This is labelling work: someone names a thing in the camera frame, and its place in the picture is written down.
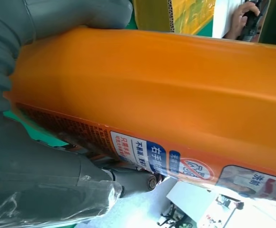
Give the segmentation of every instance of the cardboard box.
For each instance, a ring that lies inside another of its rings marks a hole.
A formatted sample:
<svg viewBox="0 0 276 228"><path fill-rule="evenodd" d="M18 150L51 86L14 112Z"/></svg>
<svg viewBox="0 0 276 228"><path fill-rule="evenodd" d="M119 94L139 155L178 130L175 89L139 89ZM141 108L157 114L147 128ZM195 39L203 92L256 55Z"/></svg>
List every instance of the cardboard box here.
<svg viewBox="0 0 276 228"><path fill-rule="evenodd" d="M213 18L215 0L134 0L138 29L195 35Z"/></svg>

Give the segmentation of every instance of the orange can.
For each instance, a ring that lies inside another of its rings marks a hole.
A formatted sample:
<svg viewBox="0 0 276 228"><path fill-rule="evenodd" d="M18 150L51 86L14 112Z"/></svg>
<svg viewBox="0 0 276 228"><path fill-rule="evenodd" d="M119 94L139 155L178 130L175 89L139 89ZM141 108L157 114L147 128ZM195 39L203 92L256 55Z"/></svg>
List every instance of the orange can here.
<svg viewBox="0 0 276 228"><path fill-rule="evenodd" d="M77 28L24 48L6 94L56 136L276 201L276 46Z"/></svg>

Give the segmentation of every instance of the person's hand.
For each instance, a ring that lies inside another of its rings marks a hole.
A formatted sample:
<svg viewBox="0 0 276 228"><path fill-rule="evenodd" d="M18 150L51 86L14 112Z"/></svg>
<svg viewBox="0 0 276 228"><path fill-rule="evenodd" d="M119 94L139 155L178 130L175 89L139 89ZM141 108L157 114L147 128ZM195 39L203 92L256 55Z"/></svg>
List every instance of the person's hand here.
<svg viewBox="0 0 276 228"><path fill-rule="evenodd" d="M226 39L237 39L240 35L242 30L246 26L247 22L247 17L243 16L245 13L252 11L256 16L260 14L258 7L253 2L247 1L243 5L239 6L232 17L231 28L226 35Z"/></svg>

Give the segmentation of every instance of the red circle symbol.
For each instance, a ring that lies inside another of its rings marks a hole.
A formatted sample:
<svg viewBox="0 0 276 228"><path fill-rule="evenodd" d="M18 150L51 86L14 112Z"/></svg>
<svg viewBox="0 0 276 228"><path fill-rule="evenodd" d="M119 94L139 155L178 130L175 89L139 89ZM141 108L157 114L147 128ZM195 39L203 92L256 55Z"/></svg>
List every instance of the red circle symbol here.
<svg viewBox="0 0 276 228"><path fill-rule="evenodd" d="M214 177L214 172L209 166L199 160L182 158L181 163L187 172L179 171L188 178L210 181Z"/></svg>

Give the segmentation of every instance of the blue label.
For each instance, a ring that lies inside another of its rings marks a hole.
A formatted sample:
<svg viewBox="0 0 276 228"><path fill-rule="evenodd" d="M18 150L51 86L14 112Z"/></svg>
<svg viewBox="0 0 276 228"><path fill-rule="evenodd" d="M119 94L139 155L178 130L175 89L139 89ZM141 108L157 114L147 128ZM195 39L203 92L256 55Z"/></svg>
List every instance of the blue label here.
<svg viewBox="0 0 276 228"><path fill-rule="evenodd" d="M179 163L181 162L181 154L177 151L170 151L169 157L169 171L175 174L179 173Z"/></svg>
<svg viewBox="0 0 276 228"><path fill-rule="evenodd" d="M153 172L166 175L166 153L163 147L147 141L147 158Z"/></svg>

